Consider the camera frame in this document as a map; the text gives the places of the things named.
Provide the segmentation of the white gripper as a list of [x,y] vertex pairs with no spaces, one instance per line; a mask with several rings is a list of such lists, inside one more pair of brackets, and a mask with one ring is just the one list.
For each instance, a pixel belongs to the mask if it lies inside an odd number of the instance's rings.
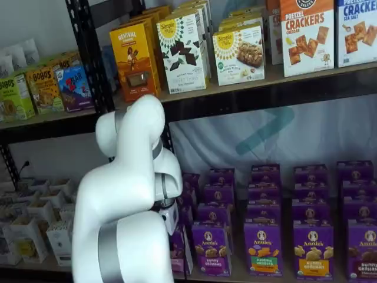
[[176,203],[173,203],[169,207],[161,208],[160,215],[166,224],[167,232],[169,235],[172,235],[176,230],[176,226],[179,219],[178,206]]

